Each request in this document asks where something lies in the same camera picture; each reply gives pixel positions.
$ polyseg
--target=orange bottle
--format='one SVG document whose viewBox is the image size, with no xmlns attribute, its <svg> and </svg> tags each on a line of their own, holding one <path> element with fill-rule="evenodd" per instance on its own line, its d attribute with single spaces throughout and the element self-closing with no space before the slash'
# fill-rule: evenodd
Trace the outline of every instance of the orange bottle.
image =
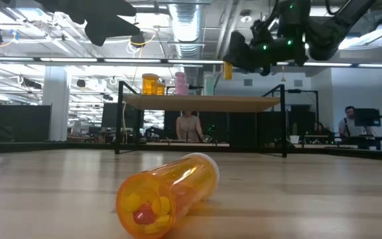
<svg viewBox="0 0 382 239">
<path fill-rule="evenodd" d="M 212 195 L 219 175 L 215 161 L 203 153 L 132 175 L 117 193 L 120 222 L 134 238 L 161 238 L 193 204 Z"/>
</svg>

